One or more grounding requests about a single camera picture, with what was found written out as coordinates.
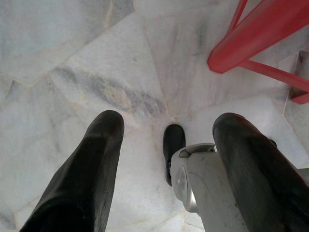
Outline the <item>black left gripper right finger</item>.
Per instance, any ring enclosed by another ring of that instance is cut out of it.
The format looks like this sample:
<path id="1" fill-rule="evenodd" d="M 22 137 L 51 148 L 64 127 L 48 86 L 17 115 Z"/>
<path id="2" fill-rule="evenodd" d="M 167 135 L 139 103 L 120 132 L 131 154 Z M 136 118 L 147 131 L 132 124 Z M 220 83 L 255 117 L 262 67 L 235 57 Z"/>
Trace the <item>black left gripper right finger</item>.
<path id="1" fill-rule="evenodd" d="M 212 134 L 251 232 L 306 232 L 309 185 L 270 139 L 241 115 L 224 113 Z"/>

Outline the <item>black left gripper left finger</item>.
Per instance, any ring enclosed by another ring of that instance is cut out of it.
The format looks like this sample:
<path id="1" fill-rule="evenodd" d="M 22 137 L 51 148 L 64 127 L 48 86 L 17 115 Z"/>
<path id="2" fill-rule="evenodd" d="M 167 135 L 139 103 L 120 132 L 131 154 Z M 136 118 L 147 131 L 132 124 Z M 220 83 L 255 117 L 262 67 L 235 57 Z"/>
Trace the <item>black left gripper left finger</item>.
<path id="1" fill-rule="evenodd" d="M 21 231 L 105 231 L 123 136 L 123 117 L 113 110 L 100 113 L 56 171 Z"/>

